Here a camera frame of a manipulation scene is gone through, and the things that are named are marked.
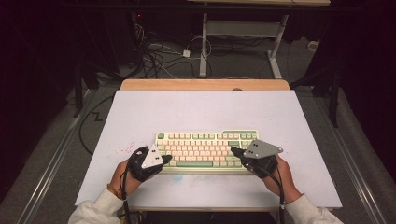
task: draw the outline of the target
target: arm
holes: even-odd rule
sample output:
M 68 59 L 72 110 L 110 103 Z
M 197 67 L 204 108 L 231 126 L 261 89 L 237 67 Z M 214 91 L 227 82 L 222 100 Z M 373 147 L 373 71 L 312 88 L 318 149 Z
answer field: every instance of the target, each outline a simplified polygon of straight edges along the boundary
M 123 200 L 120 199 L 120 178 L 125 171 L 128 161 L 119 163 L 116 171 L 108 184 L 107 189 L 104 189 L 97 200 L 93 203 L 86 201 L 81 203 L 76 211 L 69 218 L 68 223 L 120 223 L 117 218 L 117 211 L 122 207 Z M 141 182 L 132 177 L 131 172 L 127 173 L 126 193 L 132 194 Z
M 316 208 L 306 197 L 294 186 L 291 170 L 288 163 L 276 155 L 278 171 L 274 172 L 274 177 L 282 180 L 285 194 L 286 210 L 292 216 L 294 223 L 342 223 L 335 215 L 326 208 Z M 277 184 L 269 176 L 262 179 L 265 186 L 274 194 L 279 195 Z

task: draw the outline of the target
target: dark background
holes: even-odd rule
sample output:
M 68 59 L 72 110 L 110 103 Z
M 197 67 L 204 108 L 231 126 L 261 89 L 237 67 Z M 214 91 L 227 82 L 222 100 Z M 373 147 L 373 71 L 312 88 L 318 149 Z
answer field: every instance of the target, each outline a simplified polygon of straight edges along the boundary
M 313 76 L 326 66 L 335 67 L 355 116 L 375 152 L 395 178 L 392 152 L 396 149 L 396 6 L 391 0 L 332 1 L 331 5 L 357 6 L 361 7 L 361 12 L 333 17 L 290 15 L 284 40 L 293 41 L 302 36 L 321 40 L 306 76 Z M 146 12 L 142 15 L 148 30 L 175 41 L 186 42 L 201 30 L 200 14 Z M 125 16 L 125 12 L 114 11 L 81 14 L 49 0 L 2 1 L 1 200 L 47 125 L 68 103 L 66 95 L 74 86 L 77 63 L 81 64 L 87 85 L 95 88 L 94 73 L 100 69 L 87 65 L 87 61 L 117 73 L 119 64 L 135 60 L 136 55 L 130 51 L 134 43 Z M 217 17 L 241 19 L 241 15 L 233 14 Z M 245 17 L 246 20 L 261 18 Z M 323 95 L 332 85 L 332 78 L 333 73 L 326 73 L 304 85 L 318 86 L 325 90 Z

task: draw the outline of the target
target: wooden edge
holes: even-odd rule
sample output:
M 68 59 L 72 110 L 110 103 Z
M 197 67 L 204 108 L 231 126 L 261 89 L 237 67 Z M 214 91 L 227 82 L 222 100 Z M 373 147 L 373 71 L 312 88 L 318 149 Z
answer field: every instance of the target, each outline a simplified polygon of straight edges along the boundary
M 126 79 L 121 91 L 288 91 L 283 79 Z

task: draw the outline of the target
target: white paper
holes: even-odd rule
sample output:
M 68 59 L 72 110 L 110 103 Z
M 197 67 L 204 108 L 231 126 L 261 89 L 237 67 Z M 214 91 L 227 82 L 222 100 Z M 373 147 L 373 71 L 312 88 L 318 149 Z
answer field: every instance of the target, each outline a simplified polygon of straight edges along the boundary
M 118 91 L 76 204 L 95 201 L 117 164 L 154 143 L 155 133 L 257 130 L 282 147 L 296 187 L 319 207 L 340 199 L 294 91 Z M 131 208 L 277 208 L 252 175 L 157 175 L 129 198 Z

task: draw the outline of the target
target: wrist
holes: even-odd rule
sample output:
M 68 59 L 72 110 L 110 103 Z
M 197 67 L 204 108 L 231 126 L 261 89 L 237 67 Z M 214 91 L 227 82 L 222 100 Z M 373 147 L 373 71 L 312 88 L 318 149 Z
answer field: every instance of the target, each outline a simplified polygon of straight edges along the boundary
M 120 189 L 115 189 L 111 184 L 107 184 L 107 190 L 114 194 L 118 199 L 121 199 Z
M 292 203 L 299 199 L 303 194 L 297 190 L 294 186 L 284 189 L 285 191 L 285 203 Z

